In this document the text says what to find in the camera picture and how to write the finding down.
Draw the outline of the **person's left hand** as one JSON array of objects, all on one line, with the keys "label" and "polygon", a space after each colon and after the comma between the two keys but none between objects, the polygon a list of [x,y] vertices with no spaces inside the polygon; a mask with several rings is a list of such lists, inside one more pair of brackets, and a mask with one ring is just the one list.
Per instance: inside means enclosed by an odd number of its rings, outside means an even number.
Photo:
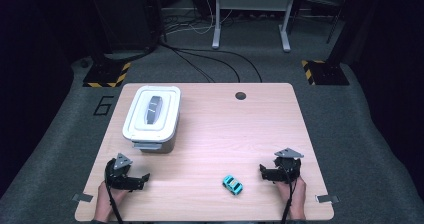
[{"label": "person's left hand", "polygon": [[98,187],[98,197],[93,219],[101,223],[107,223],[110,216],[113,214],[113,207],[110,203],[110,198],[113,198],[116,206],[119,207],[127,194],[127,190],[113,188],[107,190],[105,182],[101,182]]}]

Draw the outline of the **clear brown storage box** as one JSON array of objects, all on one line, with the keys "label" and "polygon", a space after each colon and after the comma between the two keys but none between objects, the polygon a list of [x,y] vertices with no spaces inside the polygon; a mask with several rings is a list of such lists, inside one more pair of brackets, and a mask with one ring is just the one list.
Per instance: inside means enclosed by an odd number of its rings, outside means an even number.
[{"label": "clear brown storage box", "polygon": [[179,121],[179,101],[170,94],[153,95],[137,112],[130,140],[146,153],[173,151]]}]

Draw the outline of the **white storage box lid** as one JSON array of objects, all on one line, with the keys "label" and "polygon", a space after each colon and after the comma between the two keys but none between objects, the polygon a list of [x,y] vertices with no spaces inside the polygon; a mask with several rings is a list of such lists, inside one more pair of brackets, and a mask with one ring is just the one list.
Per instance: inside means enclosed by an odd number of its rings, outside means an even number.
[{"label": "white storage box lid", "polygon": [[132,100],[122,129],[133,142],[164,143],[175,133],[181,90],[176,86],[139,88]]}]

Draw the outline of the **grey tape strip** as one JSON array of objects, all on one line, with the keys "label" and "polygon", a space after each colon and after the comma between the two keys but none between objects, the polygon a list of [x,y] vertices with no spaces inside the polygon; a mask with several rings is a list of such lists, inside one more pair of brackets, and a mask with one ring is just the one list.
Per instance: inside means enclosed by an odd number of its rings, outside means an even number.
[{"label": "grey tape strip", "polygon": [[317,195],[316,200],[318,203],[331,203],[335,204],[340,201],[336,195]]},{"label": "grey tape strip", "polygon": [[88,194],[85,194],[85,193],[75,193],[72,197],[72,200],[76,201],[76,202],[88,202],[88,203],[90,203],[92,199],[93,199],[92,195],[88,195]]}]

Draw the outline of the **person's right hand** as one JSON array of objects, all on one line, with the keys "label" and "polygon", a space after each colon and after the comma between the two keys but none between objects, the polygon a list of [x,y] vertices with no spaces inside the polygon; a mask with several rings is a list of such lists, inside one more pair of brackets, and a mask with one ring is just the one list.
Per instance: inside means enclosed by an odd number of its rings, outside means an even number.
[{"label": "person's right hand", "polygon": [[306,220],[305,200],[306,200],[306,183],[299,176],[292,184],[284,182],[276,182],[275,186],[280,193],[281,200],[285,205],[284,210],[290,220]]}]

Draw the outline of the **black stand pole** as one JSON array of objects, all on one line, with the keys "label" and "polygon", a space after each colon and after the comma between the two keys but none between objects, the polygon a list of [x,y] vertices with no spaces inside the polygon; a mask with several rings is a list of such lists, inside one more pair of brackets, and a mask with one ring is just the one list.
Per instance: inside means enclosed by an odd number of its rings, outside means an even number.
[{"label": "black stand pole", "polygon": [[326,60],[329,66],[339,66],[345,57],[353,58],[363,42],[377,0],[347,0],[347,18],[336,43]]}]

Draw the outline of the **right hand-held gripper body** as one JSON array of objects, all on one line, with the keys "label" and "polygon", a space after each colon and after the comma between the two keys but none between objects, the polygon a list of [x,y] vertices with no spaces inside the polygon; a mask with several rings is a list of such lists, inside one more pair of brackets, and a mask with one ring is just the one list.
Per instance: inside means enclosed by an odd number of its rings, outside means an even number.
[{"label": "right hand-held gripper body", "polygon": [[275,155],[274,164],[278,173],[277,181],[289,184],[300,176],[303,154],[291,148],[285,148],[275,152]]}]

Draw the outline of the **white metal stand frame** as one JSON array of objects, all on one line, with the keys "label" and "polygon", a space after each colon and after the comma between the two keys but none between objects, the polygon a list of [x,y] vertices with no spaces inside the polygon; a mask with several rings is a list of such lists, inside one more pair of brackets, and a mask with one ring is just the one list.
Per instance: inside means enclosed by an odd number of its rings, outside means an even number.
[{"label": "white metal stand frame", "polygon": [[278,26],[282,49],[289,53],[291,46],[288,38],[287,27],[295,0],[215,0],[215,28],[212,48],[220,47],[221,37],[221,11],[222,10],[250,10],[283,12],[283,23]]}]

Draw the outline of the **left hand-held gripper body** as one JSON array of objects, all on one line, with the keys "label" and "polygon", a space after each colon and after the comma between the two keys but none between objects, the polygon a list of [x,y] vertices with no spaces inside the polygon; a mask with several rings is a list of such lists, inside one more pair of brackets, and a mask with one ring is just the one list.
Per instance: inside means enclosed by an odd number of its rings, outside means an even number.
[{"label": "left hand-held gripper body", "polygon": [[118,190],[130,190],[131,183],[127,173],[133,163],[122,153],[118,153],[116,158],[112,158],[105,167],[105,183]]}]

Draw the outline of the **black base with hazard tape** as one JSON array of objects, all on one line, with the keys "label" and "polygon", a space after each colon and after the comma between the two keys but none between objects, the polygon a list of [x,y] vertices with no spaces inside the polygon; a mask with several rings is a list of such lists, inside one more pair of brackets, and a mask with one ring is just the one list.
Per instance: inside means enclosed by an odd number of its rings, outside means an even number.
[{"label": "black base with hazard tape", "polygon": [[107,64],[102,67],[93,65],[83,79],[83,86],[92,88],[119,87],[123,83],[130,66],[130,63]]},{"label": "black base with hazard tape", "polygon": [[318,60],[303,60],[301,64],[310,85],[347,86],[349,84],[340,66],[331,66],[325,61]]}]

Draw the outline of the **blue toy car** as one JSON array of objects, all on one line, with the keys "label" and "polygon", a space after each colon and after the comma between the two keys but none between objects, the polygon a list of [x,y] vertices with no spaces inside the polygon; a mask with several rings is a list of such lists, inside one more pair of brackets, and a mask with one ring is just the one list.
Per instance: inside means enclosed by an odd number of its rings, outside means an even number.
[{"label": "blue toy car", "polygon": [[233,195],[239,195],[243,190],[243,184],[232,175],[225,176],[222,185]]}]

